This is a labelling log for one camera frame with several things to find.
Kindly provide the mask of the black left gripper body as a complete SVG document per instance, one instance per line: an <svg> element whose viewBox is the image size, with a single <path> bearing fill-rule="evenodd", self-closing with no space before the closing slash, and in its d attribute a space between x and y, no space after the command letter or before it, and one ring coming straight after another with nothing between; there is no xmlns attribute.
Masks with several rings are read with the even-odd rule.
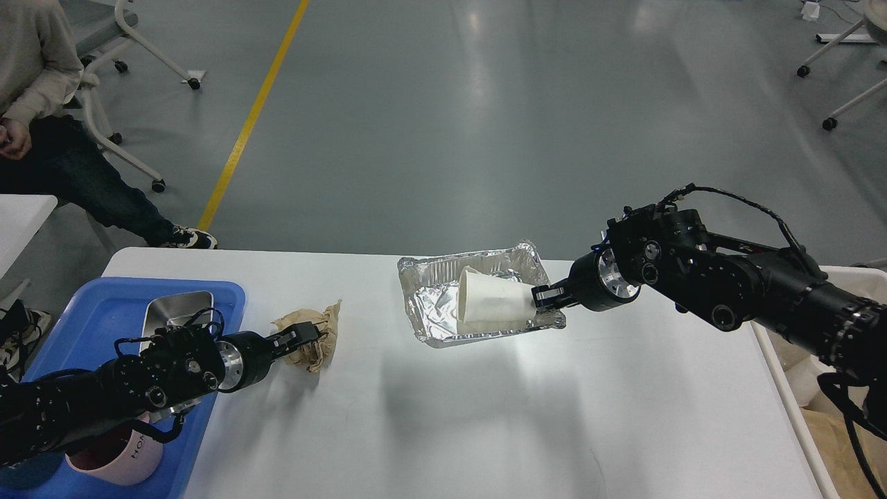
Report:
<svg viewBox="0 0 887 499"><path fill-rule="evenodd" d="M268 375L274 361L276 340L253 331L242 331L224 335L216 341L216 348L224 363L224 376L218 392L232 394Z"/></svg>

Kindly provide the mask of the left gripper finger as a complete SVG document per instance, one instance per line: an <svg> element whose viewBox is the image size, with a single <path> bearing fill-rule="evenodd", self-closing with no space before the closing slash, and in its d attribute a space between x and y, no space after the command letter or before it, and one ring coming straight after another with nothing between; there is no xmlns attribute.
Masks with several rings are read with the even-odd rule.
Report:
<svg viewBox="0 0 887 499"><path fill-rule="evenodd" d="M294 353L302 345L314 343L320 339L320 331L312 322L299 322L287 326L282 331L270 335L267 340L272 342L272 359L278 360Z"/></svg>

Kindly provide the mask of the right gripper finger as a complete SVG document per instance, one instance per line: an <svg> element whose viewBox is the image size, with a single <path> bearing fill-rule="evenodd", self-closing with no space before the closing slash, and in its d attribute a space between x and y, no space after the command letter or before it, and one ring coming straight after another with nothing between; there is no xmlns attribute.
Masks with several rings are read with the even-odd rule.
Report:
<svg viewBox="0 0 887 499"><path fill-rule="evenodd" d="M571 292L570 282L560 280L553 284L533 287L532 302L536 310L561 310L576 306L577 298Z"/></svg>

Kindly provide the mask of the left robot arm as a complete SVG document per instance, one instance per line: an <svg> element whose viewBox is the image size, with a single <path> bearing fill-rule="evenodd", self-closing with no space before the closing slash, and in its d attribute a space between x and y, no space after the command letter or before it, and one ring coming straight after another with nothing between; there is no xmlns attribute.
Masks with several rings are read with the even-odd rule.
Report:
<svg viewBox="0 0 887 499"><path fill-rule="evenodd" d="M276 360L317 343L301 322L262 337L224 334L224 318L203 308L183 324L114 342L115 357L95 370L64 369L2 385L2 464L44 453L76 454L117 428L161 444L177 439L187 414L210 394L263 381Z"/></svg>

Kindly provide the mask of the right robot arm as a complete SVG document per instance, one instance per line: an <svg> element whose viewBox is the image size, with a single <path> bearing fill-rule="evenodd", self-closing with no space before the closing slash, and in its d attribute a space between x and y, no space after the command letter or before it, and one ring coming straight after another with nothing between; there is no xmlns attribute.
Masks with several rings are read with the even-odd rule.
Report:
<svg viewBox="0 0 887 499"><path fill-rule="evenodd" d="M577 259L564 280L532 288L539 312L571 306L602 312L629 304L641 286L720 331L757 322L808 351L832 373L818 387L843 415L857 462L875 495L884 498L857 428L885 438L885 306L829 282L776 212L786 247L769 247L708 231L694 209L677 203L700 190L676 189L661 201L624 208L608 221L601 243Z"/></svg>

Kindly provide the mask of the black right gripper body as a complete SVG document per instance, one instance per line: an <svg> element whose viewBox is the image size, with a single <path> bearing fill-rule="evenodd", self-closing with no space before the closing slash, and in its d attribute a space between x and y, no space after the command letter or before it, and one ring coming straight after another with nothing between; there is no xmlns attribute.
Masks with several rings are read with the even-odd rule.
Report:
<svg viewBox="0 0 887 499"><path fill-rule="evenodd" d="M611 247L593 250L571 265L570 296L587 310L603 312L630 304L640 291L621 274Z"/></svg>

